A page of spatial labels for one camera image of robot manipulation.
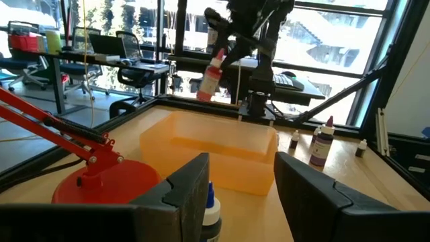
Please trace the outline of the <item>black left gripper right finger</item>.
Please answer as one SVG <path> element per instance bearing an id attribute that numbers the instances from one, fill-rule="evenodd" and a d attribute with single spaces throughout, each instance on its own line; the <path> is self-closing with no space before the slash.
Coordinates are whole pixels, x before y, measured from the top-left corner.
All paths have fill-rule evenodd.
<path id="1" fill-rule="evenodd" d="M 429 212 L 397 210 L 285 152 L 275 154 L 279 200 L 295 241 L 429 242 Z"/>

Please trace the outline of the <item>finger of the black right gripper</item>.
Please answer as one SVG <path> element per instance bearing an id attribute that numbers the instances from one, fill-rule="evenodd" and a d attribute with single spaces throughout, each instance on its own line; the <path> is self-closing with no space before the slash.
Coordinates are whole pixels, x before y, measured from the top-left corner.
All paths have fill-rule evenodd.
<path id="1" fill-rule="evenodd" d="M 211 55 L 216 56 L 221 48 L 228 51 L 228 37 L 230 36 L 228 20 L 211 7 L 205 9 L 204 16 L 209 26 L 208 50 Z"/>
<path id="2" fill-rule="evenodd" d="M 221 69 L 226 69 L 229 65 L 252 53 L 252 46 L 247 43 L 237 42 L 236 46 L 226 55 L 221 64 Z"/>

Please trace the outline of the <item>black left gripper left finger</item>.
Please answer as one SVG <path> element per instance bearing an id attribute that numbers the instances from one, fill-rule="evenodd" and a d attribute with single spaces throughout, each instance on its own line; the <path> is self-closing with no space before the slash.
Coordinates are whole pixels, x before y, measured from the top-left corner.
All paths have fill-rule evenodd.
<path id="1" fill-rule="evenodd" d="M 2 205 L 1 240 L 199 241 L 209 164 L 201 153 L 126 205 Z"/>

